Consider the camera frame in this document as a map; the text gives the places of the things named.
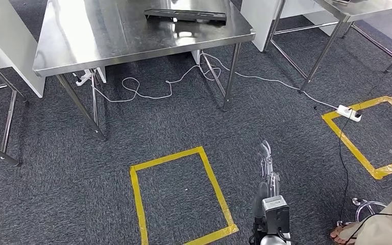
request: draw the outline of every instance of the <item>power strip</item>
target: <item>power strip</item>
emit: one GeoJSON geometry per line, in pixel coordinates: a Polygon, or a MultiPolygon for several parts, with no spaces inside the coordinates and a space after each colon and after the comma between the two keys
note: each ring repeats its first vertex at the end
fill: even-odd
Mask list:
{"type": "Polygon", "coordinates": [[[357,111],[354,111],[353,109],[343,105],[339,105],[336,112],[344,117],[351,119],[352,121],[358,122],[361,120],[361,114],[358,114],[357,111]]]}

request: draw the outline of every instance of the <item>metal stand base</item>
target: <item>metal stand base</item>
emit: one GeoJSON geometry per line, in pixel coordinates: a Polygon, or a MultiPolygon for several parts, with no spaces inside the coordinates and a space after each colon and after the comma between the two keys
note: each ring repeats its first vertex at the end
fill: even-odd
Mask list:
{"type": "Polygon", "coordinates": [[[231,99],[232,87],[234,85],[234,79],[235,79],[235,66],[236,66],[236,62],[238,60],[238,55],[239,55],[240,48],[241,48],[241,43],[235,44],[235,46],[234,46],[234,53],[232,55],[231,68],[229,70],[228,86],[226,87],[226,91],[223,88],[223,85],[218,80],[218,77],[215,74],[214,69],[211,66],[211,63],[209,62],[209,60],[207,59],[207,57],[205,55],[202,55],[204,57],[204,59],[205,59],[205,62],[207,63],[207,66],[208,66],[211,74],[214,76],[215,82],[216,82],[218,88],[220,89],[220,92],[222,93],[222,95],[224,97],[223,111],[225,111],[225,112],[228,111],[228,109],[229,109],[229,100],[231,99]]]}
{"type": "Polygon", "coordinates": [[[77,108],[79,109],[79,111],[82,113],[82,115],[84,116],[84,118],[88,121],[89,125],[91,126],[91,128],[94,130],[95,135],[98,137],[99,140],[101,141],[105,141],[106,137],[104,136],[104,134],[101,132],[97,122],[98,122],[98,115],[96,114],[97,110],[96,110],[96,98],[95,98],[95,90],[92,89],[92,96],[93,96],[93,106],[94,106],[94,118],[95,120],[91,117],[91,115],[89,114],[88,110],[86,110],[85,106],[82,104],[82,102],[80,101],[79,97],[77,96],[77,94],[74,92],[73,88],[71,87],[71,85],[69,84],[67,78],[65,78],[65,76],[63,74],[60,75],[56,75],[56,78],[58,79],[58,81],[61,83],[62,87],[64,87],[65,91],[68,93],[68,95],[71,97],[71,99],[73,100],[73,102],[75,103],[75,105],[77,106],[77,108]]]}
{"type": "Polygon", "coordinates": [[[276,18],[273,20],[272,26],[271,26],[269,33],[268,33],[268,39],[267,39],[267,43],[265,45],[265,51],[267,51],[268,46],[271,43],[281,53],[281,55],[283,57],[285,57],[285,59],[295,68],[295,70],[298,71],[298,73],[306,80],[300,88],[300,92],[303,92],[304,89],[306,88],[307,84],[313,80],[313,78],[316,74],[316,70],[319,68],[319,66],[322,62],[322,59],[327,54],[328,50],[330,49],[331,45],[333,44],[334,39],[336,38],[337,34],[339,33],[339,30],[341,29],[341,27],[344,23],[342,21],[330,22],[330,23],[324,23],[324,24],[316,24],[316,25],[308,26],[308,27],[300,27],[300,28],[293,28],[293,29],[288,29],[288,30],[283,30],[283,31],[277,31],[277,26],[279,24],[280,16],[282,15],[282,11],[283,11],[283,7],[285,6],[285,2],[286,2],[286,0],[280,0],[279,8],[276,13],[276,18]],[[332,25],[336,25],[336,27],[334,28],[333,33],[331,34],[330,39],[328,40],[327,44],[325,45],[324,50],[319,55],[315,65],[313,66],[312,70],[310,71],[310,73],[308,75],[273,40],[273,37],[275,35],[280,35],[280,34],[285,34],[285,33],[290,33],[290,32],[297,32],[297,31],[308,30],[308,29],[319,28],[319,27],[332,26],[332,25]]]}
{"type": "Polygon", "coordinates": [[[14,85],[10,83],[10,81],[8,81],[8,79],[1,72],[0,72],[0,80],[4,83],[0,85],[0,89],[5,87],[10,87],[13,90],[11,94],[10,108],[8,109],[7,121],[5,123],[4,137],[1,142],[0,159],[5,160],[13,165],[18,165],[19,162],[14,158],[8,156],[6,152],[8,147],[8,139],[10,138],[11,122],[13,120],[14,105],[16,103],[17,94],[20,94],[24,102],[27,101],[27,98],[24,97],[23,94],[21,94],[20,91],[17,90],[17,88],[14,87],[14,85]]]}
{"type": "MultiPolygon", "coordinates": [[[[375,39],[373,39],[371,36],[369,36],[366,32],[364,32],[362,29],[360,29],[358,26],[355,25],[355,22],[351,22],[351,24],[348,26],[346,29],[345,33],[343,34],[342,38],[345,38],[349,32],[350,29],[354,29],[359,33],[361,36],[363,36],[365,39],[369,40],[373,45],[375,45],[377,48],[382,50],[384,53],[392,57],[392,51],[384,47],[382,44],[378,43],[375,39]]],[[[392,71],[392,64],[384,71],[384,73],[389,73],[392,71]]]]}

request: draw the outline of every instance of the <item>yellow tape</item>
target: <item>yellow tape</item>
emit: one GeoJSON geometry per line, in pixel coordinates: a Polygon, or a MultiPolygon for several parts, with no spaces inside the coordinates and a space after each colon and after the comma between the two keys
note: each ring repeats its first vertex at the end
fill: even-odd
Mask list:
{"type": "Polygon", "coordinates": [[[228,205],[226,204],[225,197],[223,196],[222,191],[220,190],[220,186],[218,185],[217,179],[215,178],[214,172],[212,171],[211,165],[209,164],[208,157],[203,147],[199,146],[190,150],[178,152],[169,156],[161,157],[155,160],[151,160],[130,167],[131,184],[133,186],[133,191],[134,191],[134,202],[136,205],[137,217],[139,219],[140,239],[142,245],[148,244],[148,231],[146,229],[145,212],[143,210],[142,196],[140,195],[139,180],[137,178],[136,171],[148,167],[152,167],[164,162],[176,160],[178,158],[182,158],[192,154],[199,154],[199,156],[201,157],[202,162],[204,163],[205,171],[207,172],[208,178],[214,188],[215,195],[217,196],[217,200],[220,204],[220,207],[222,208],[222,212],[223,215],[225,216],[228,226],[221,230],[200,237],[196,240],[190,241],[186,244],[190,244],[190,245],[207,244],[238,231],[238,227],[234,224],[231,212],[229,211],[228,205]]]}
{"type": "Polygon", "coordinates": [[[148,245],[148,232],[145,224],[145,212],[143,211],[142,196],[140,195],[139,180],[137,179],[136,169],[130,167],[131,184],[134,191],[134,202],[136,204],[137,218],[139,219],[140,239],[142,245],[148,245]]]}
{"type": "MultiPolygon", "coordinates": [[[[379,98],[375,98],[369,101],[365,101],[363,103],[359,103],[353,106],[350,106],[353,110],[365,109],[371,106],[375,106],[382,102],[389,102],[392,105],[392,97],[383,96],[379,98]]],[[[334,133],[340,137],[340,128],[333,122],[333,119],[339,117],[337,112],[332,111],[327,114],[324,114],[322,118],[328,124],[328,126],[334,131],[334,133]]],[[[360,161],[360,163],[364,166],[364,168],[375,178],[382,179],[384,176],[392,174],[392,164],[380,167],[375,169],[372,164],[367,160],[367,158],[358,150],[358,148],[352,144],[352,142],[347,138],[346,134],[343,132],[342,137],[340,138],[342,142],[348,147],[348,149],[352,152],[352,154],[360,161]]]]}
{"type": "Polygon", "coordinates": [[[189,155],[192,155],[192,154],[196,154],[198,152],[199,152],[198,148],[196,147],[196,148],[193,148],[193,149],[190,149],[190,150],[186,150],[186,151],[183,151],[183,152],[178,152],[178,153],[175,153],[175,154],[172,154],[172,155],[169,155],[169,156],[160,157],[160,158],[148,161],[148,162],[144,162],[144,163],[141,163],[141,164],[138,164],[138,165],[134,165],[133,167],[135,168],[136,171],[138,171],[138,170],[142,170],[142,169],[147,168],[147,167],[152,167],[152,166],[161,164],[163,162],[169,162],[169,161],[173,161],[173,160],[176,160],[178,158],[181,158],[181,157],[185,157],[185,156],[189,156],[189,155]]]}
{"type": "Polygon", "coordinates": [[[221,230],[210,233],[206,236],[200,237],[200,238],[195,239],[193,241],[189,241],[186,243],[186,245],[209,244],[213,241],[219,240],[220,238],[228,236],[228,235],[230,235],[234,232],[237,232],[237,231],[238,231],[238,227],[236,225],[228,226],[228,227],[223,228],[221,230]]]}
{"type": "Polygon", "coordinates": [[[234,220],[232,219],[231,212],[229,211],[228,205],[226,204],[222,190],[220,190],[220,186],[218,185],[217,179],[215,178],[214,172],[212,171],[211,165],[208,162],[207,154],[205,154],[205,151],[201,146],[198,147],[198,150],[202,162],[204,163],[208,178],[211,181],[212,187],[214,187],[215,195],[217,196],[220,207],[222,208],[223,214],[225,215],[226,222],[228,223],[228,226],[233,226],[234,220]]]}

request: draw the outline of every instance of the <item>foot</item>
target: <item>foot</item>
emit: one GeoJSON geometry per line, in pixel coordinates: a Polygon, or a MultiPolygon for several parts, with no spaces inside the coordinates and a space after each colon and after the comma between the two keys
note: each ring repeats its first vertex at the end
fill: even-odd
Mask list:
{"type": "MultiPolygon", "coordinates": [[[[346,244],[346,240],[341,239],[341,238],[339,237],[339,234],[340,234],[344,229],[348,228],[348,227],[351,226],[351,225],[353,225],[353,224],[347,225],[347,226],[345,226],[345,227],[341,227],[341,226],[336,227],[336,229],[334,229],[334,230],[331,232],[331,234],[330,234],[331,238],[332,238],[337,244],[346,244]]],[[[354,244],[354,243],[355,243],[355,239],[351,239],[351,240],[348,242],[348,244],[354,244]]]]}

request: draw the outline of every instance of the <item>white cable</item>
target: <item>white cable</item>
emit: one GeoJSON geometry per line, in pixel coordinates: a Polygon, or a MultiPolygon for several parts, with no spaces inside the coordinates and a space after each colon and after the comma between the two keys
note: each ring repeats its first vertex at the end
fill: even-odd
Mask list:
{"type": "MultiPolygon", "coordinates": [[[[209,70],[208,70],[208,71],[203,71],[200,65],[194,65],[194,66],[192,66],[192,67],[191,67],[191,68],[181,77],[181,79],[176,80],[176,81],[173,81],[173,82],[170,82],[170,81],[166,80],[165,82],[169,84],[170,94],[165,95],[165,96],[161,96],[161,97],[151,97],[151,96],[147,96],[147,95],[142,95],[142,94],[140,94],[140,93],[138,92],[138,91],[139,91],[139,87],[140,87],[140,82],[139,82],[136,78],[132,78],[132,77],[125,78],[125,79],[123,79],[123,80],[121,81],[122,86],[123,86],[126,90],[131,91],[131,92],[134,92],[133,97],[132,97],[131,99],[128,99],[128,100],[113,101],[113,100],[107,98],[107,97],[106,97],[103,93],[101,93],[101,91],[98,90],[97,88],[94,87],[94,89],[95,89],[95,91],[97,91],[99,94],[101,94],[101,96],[103,96],[107,101],[109,101],[109,102],[111,102],[111,103],[129,102],[129,101],[134,100],[134,98],[136,98],[136,95],[138,95],[138,96],[140,96],[140,97],[142,97],[142,98],[148,98],[148,99],[153,99],[153,100],[164,99],[164,98],[167,98],[167,97],[172,96],[172,83],[181,82],[181,81],[184,79],[184,77],[185,77],[193,68],[195,68],[195,67],[199,67],[199,70],[202,72],[202,74],[204,75],[204,77],[205,77],[207,80],[209,80],[209,81],[214,81],[214,80],[215,80],[215,79],[211,79],[211,78],[209,78],[209,77],[206,76],[206,74],[210,72],[209,70]],[[131,88],[128,88],[128,87],[126,87],[126,86],[124,85],[124,81],[125,81],[125,80],[128,80],[128,79],[132,79],[132,80],[134,80],[134,81],[137,82],[137,88],[136,88],[136,89],[131,89],[131,88]]],[[[219,77],[220,74],[222,73],[222,70],[221,70],[220,68],[218,68],[218,67],[213,68],[213,70],[216,70],[216,69],[218,69],[218,75],[216,74],[216,76],[219,77]]]]}
{"type": "MultiPolygon", "coordinates": [[[[217,61],[220,63],[220,65],[221,65],[224,69],[226,69],[227,71],[230,71],[230,69],[228,69],[225,65],[223,65],[223,63],[222,63],[217,57],[214,57],[214,56],[209,55],[209,54],[207,54],[207,53],[200,53],[200,54],[199,54],[199,57],[202,56],[202,55],[204,55],[204,56],[209,56],[209,57],[211,57],[211,58],[217,60],[217,61]]],[[[139,87],[140,87],[140,82],[139,82],[136,78],[132,78],[132,77],[125,78],[125,79],[123,79],[122,82],[121,82],[122,86],[123,86],[126,90],[131,91],[131,92],[134,92],[133,97],[132,97],[131,99],[128,99],[128,100],[113,101],[113,100],[110,100],[109,98],[107,98],[107,97],[106,97],[103,93],[101,93],[97,88],[94,87],[94,89],[95,89],[99,94],[101,94],[107,101],[112,102],[112,103],[129,102],[129,101],[132,101],[134,98],[136,98],[136,95],[138,95],[138,96],[140,96],[140,97],[142,97],[142,98],[149,98],[149,99],[153,99],[153,100],[164,99],[164,98],[167,98],[167,97],[172,96],[172,83],[181,82],[181,81],[184,79],[184,77],[185,77],[193,68],[195,68],[195,67],[198,67],[198,68],[199,68],[199,70],[201,71],[202,75],[203,75],[207,80],[209,80],[209,81],[215,81],[215,78],[214,78],[214,79],[211,79],[211,78],[207,77],[207,73],[209,73],[210,70],[208,70],[208,71],[203,71],[203,70],[202,70],[202,67],[201,67],[200,65],[194,65],[194,66],[192,66],[186,73],[184,73],[184,75],[183,75],[179,80],[176,80],[176,81],[173,81],[173,82],[170,82],[170,81],[166,80],[165,82],[166,82],[167,84],[169,84],[170,94],[165,95],[165,96],[161,96],[161,97],[151,97],[151,96],[146,96],[146,95],[140,94],[140,93],[138,92],[139,87]],[[126,87],[126,86],[124,85],[124,81],[125,81],[125,80],[128,80],[128,79],[133,79],[134,81],[137,82],[137,88],[136,88],[136,89],[131,89],[131,88],[128,88],[128,87],[126,87]]],[[[220,69],[219,67],[214,67],[214,68],[213,68],[214,71],[215,71],[216,69],[218,69],[218,75],[216,74],[215,76],[216,76],[216,78],[219,78],[219,77],[220,77],[220,74],[222,73],[222,69],[220,69]]],[[[257,76],[245,76],[245,75],[239,74],[239,73],[237,73],[237,72],[235,72],[235,74],[237,74],[237,75],[239,75],[239,76],[241,76],[241,77],[243,77],[243,78],[257,78],[257,79],[260,79],[260,80],[263,80],[263,81],[277,82],[277,83],[283,84],[284,86],[286,86],[286,87],[288,87],[288,88],[295,89],[295,90],[300,90],[299,88],[295,88],[295,87],[293,87],[293,86],[287,85],[286,83],[284,83],[284,82],[282,82],[282,81],[280,81],[280,80],[266,79],[266,78],[261,78],[261,77],[257,77],[257,76]]],[[[306,92],[304,92],[304,91],[303,91],[303,93],[304,93],[307,97],[309,97],[311,100],[313,100],[313,101],[315,101],[315,102],[318,102],[318,103],[320,103],[320,104],[322,104],[322,105],[329,106],[329,107],[334,108],[334,109],[337,110],[337,107],[332,106],[332,105],[327,104],[327,103],[324,103],[324,102],[322,102],[322,101],[318,101],[318,100],[312,98],[310,95],[308,95],[308,94],[307,94],[306,92]]]]}
{"type": "MultiPolygon", "coordinates": [[[[220,63],[220,65],[223,66],[224,69],[230,71],[230,69],[228,69],[227,67],[225,67],[225,65],[223,65],[223,63],[222,63],[218,58],[216,58],[216,57],[214,57],[214,56],[212,56],[212,55],[206,54],[206,53],[201,53],[201,55],[206,55],[206,56],[209,56],[209,57],[211,57],[211,58],[217,60],[217,61],[220,63]]],[[[292,86],[287,85],[287,84],[285,84],[284,82],[279,81],[279,80],[271,80],[271,79],[265,79],[265,78],[255,77],[255,76],[245,76],[245,75],[241,75],[241,74],[239,74],[239,73],[237,73],[237,72],[235,72],[235,74],[237,74],[237,75],[239,75],[239,76],[241,76],[241,77],[243,77],[243,78],[257,78],[257,79],[261,79],[261,80],[269,81],[269,82],[278,82],[278,83],[281,83],[281,84],[285,85],[285,86],[288,87],[288,88],[292,88],[292,89],[295,89],[295,90],[300,90],[299,88],[292,87],[292,86]]],[[[308,95],[308,94],[307,94],[306,92],[304,92],[304,91],[303,91],[303,93],[304,93],[307,97],[309,97],[311,100],[316,101],[316,102],[318,102],[318,103],[321,103],[321,104],[323,104],[323,105],[329,106],[329,107],[334,108],[334,109],[337,110],[337,107],[332,106],[332,105],[327,104],[327,103],[324,103],[324,102],[322,102],[322,101],[318,101],[318,100],[312,98],[310,95],[308,95]]]]}

